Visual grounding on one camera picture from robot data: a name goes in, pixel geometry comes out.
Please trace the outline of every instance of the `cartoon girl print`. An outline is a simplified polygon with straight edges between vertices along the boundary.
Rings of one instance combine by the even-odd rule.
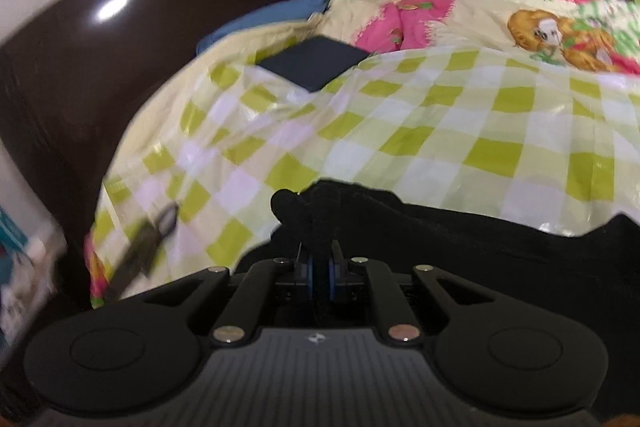
[[[519,10],[509,18],[507,28],[516,45],[533,52],[537,60],[557,64],[561,56],[579,70],[594,72],[635,73],[639,68],[615,50],[615,40],[606,29],[589,20]]]

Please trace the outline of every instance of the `metal screw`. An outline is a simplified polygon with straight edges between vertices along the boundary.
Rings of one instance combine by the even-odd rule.
[[[389,336],[395,341],[409,342],[420,336],[420,330],[411,324],[396,324],[389,328]]]
[[[238,326],[220,326],[213,331],[213,338],[219,342],[234,343],[244,337],[244,330]]]

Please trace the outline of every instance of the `logo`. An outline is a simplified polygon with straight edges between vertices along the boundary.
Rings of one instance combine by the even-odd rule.
[[[316,332],[309,335],[306,339],[309,342],[316,344],[317,346],[318,344],[322,344],[326,340],[326,336],[324,336],[322,333]]]

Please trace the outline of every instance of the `circular pad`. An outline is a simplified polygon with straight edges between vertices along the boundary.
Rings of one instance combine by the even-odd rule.
[[[199,361],[200,344],[175,309],[123,301],[41,331],[24,369],[52,407],[91,416],[160,401],[193,376]]]
[[[489,352],[507,367],[533,371],[554,365],[562,356],[562,344],[545,331],[510,328],[491,337]]]

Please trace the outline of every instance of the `ribbed gray surface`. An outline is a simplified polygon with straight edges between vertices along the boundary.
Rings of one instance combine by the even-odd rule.
[[[451,394],[416,351],[370,330],[265,330],[251,346],[217,351],[183,392],[114,419],[43,413],[33,427],[595,426],[587,413],[539,422],[481,412]]]

